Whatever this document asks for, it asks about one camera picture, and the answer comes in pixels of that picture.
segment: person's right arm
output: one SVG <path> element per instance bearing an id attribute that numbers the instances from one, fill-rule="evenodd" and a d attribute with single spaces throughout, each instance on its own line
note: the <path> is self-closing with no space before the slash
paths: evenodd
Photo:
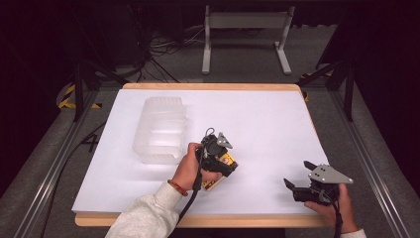
<path id="1" fill-rule="evenodd" d="M 342 214 L 342 238 L 365 238 L 367 237 L 363 229 L 359 229 L 353 214 L 352 200 L 345 184 L 339 184 L 340 189 L 340 213 Z M 325 221 L 332 227 L 336 225 L 336 211 L 332 205 L 324 206 L 313 201 L 306 201 L 305 206 L 322 215 Z"/>

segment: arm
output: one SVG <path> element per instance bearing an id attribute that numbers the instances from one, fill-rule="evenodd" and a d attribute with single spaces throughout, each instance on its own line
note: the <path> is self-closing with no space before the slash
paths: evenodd
<path id="1" fill-rule="evenodd" d="M 185 190 L 191 190 L 197 176 L 198 162 L 195 150 L 201 145 L 188 144 L 188 152 L 182 158 L 172 181 Z M 203 180 L 219 179 L 220 173 L 202 171 Z M 182 195 L 166 181 L 153 195 L 136 199 L 117 218 L 108 231 L 110 237 L 167 237 L 175 228 L 178 213 L 175 206 Z"/>
<path id="2" fill-rule="evenodd" d="M 340 189 L 340 213 L 343 218 L 342 238 L 365 238 L 367 237 L 363 229 L 359 229 L 353 214 L 352 200 L 345 184 L 339 184 Z M 336 211 L 332 205 L 324 206 L 316 202 L 306 201 L 305 206 L 316 211 L 324 217 L 327 223 L 334 227 L 336 225 Z"/>

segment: white paper sheet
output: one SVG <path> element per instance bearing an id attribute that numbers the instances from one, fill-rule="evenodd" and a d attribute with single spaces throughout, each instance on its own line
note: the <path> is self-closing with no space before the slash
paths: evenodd
<path id="1" fill-rule="evenodd" d="M 303 161 L 328 164 L 299 92 L 149 89 L 118 93 L 74 212 L 121 212 L 172 178 L 176 166 L 144 165 L 132 149 L 143 104 L 153 96 L 181 97 L 187 114 L 184 151 L 213 127 L 233 145 L 229 152 L 239 164 L 211 191 L 201 189 L 189 214 L 313 213 L 294 201 L 283 182 L 308 186 Z"/>

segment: hand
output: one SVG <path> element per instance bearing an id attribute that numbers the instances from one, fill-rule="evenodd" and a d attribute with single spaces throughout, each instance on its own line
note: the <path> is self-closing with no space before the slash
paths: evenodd
<path id="1" fill-rule="evenodd" d="M 352 200 L 349 197 L 349 192 L 345 184 L 339 184 L 340 197 L 340 213 L 343 218 L 342 234 L 351 233 L 359 230 L 356 225 L 355 217 L 353 214 Z M 336 210 L 333 205 L 324 206 L 313 201 L 305 201 L 305 206 L 316 211 L 322 215 L 328 225 L 335 227 L 336 225 Z"/>
<path id="2" fill-rule="evenodd" d="M 189 143 L 187 154 L 182 158 L 176 169 L 172 181 L 186 190 L 191 190 L 197 176 L 198 161 L 195 157 L 195 151 L 201 148 L 201 144 Z M 201 170 L 203 181 L 217 180 L 222 177 L 220 173 L 213 173 Z"/>

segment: person's left hand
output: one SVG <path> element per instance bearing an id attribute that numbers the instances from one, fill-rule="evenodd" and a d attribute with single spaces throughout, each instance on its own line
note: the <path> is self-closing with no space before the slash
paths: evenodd
<path id="1" fill-rule="evenodd" d="M 173 175 L 172 181 L 180 185 L 185 190 L 191 190 L 198 171 L 198 161 L 195 157 L 195 151 L 201 148 L 201 144 L 189 143 L 187 154 L 182 158 Z M 203 181 L 217 180 L 222 177 L 221 173 L 207 172 L 201 170 Z"/>

